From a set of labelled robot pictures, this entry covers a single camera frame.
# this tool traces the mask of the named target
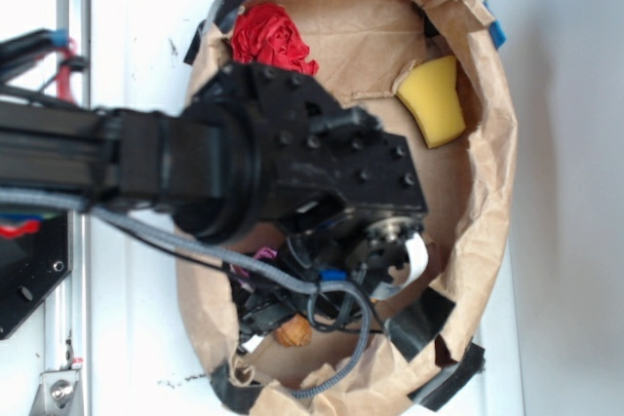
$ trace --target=red fabric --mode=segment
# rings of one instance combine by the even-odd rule
[[[231,45],[234,60],[242,63],[255,60],[307,75],[319,70],[315,60],[305,61],[310,48],[279,5],[261,4],[238,16]]]

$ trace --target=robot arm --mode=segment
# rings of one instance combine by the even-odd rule
[[[397,290],[391,268],[410,265],[415,279],[410,251],[424,250],[427,208],[406,139],[341,108],[312,77],[257,63],[223,66],[179,117],[0,102],[0,186],[153,208],[212,245],[268,221],[287,237],[275,266],[307,282],[337,275],[379,299]],[[361,315],[341,293],[311,311],[301,295],[243,289],[243,339],[296,312],[338,326]]]

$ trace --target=gray cable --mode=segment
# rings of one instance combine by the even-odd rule
[[[38,208],[53,208],[63,211],[84,211],[85,201],[79,197],[30,189],[0,188],[0,204],[25,205]],[[207,246],[196,240],[185,239],[173,233],[162,231],[145,224],[126,214],[116,213],[102,207],[93,207],[91,214],[120,228],[128,229],[136,234],[166,246],[181,248],[190,252],[220,258],[226,263],[237,265],[246,270],[256,272],[281,286],[301,294],[343,291],[351,294],[362,310],[362,327],[358,343],[351,359],[323,384],[304,390],[291,390],[296,398],[312,398],[329,389],[342,380],[358,363],[369,342],[371,311],[366,297],[349,282],[322,282],[320,284],[303,282],[287,273],[264,262],[218,246]]]

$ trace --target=sponge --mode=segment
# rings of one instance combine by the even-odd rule
[[[449,143],[466,130],[456,81],[457,58],[447,56],[415,67],[397,91],[429,148]]]

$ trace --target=crumpled paper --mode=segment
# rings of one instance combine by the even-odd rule
[[[433,280],[431,286],[456,303],[441,336],[450,356],[461,360],[502,260],[516,165],[516,117],[488,34],[494,18],[480,0],[252,0],[247,6],[258,2],[287,9],[310,46],[309,58],[319,62],[317,80],[344,106],[364,105],[382,119],[385,130],[409,137],[430,210],[425,230],[435,240],[439,261],[380,309],[396,312]],[[425,38],[414,3],[442,36]],[[393,94],[414,66],[449,53],[459,62],[457,91],[467,130],[453,143],[428,150],[412,116]],[[213,25],[194,62],[189,98],[229,54],[227,34]],[[245,240],[244,251],[276,247],[280,241],[275,230],[260,225]],[[296,400],[284,386],[325,381],[344,365],[355,337],[315,333],[309,347],[285,349],[269,336],[254,353],[237,357],[238,323],[228,280],[177,262],[177,284],[179,309],[206,372],[228,361],[235,385],[249,384],[252,378],[269,384],[252,415],[401,414],[411,405],[407,395],[440,370],[433,343],[407,362],[378,335],[339,384],[314,398]]]

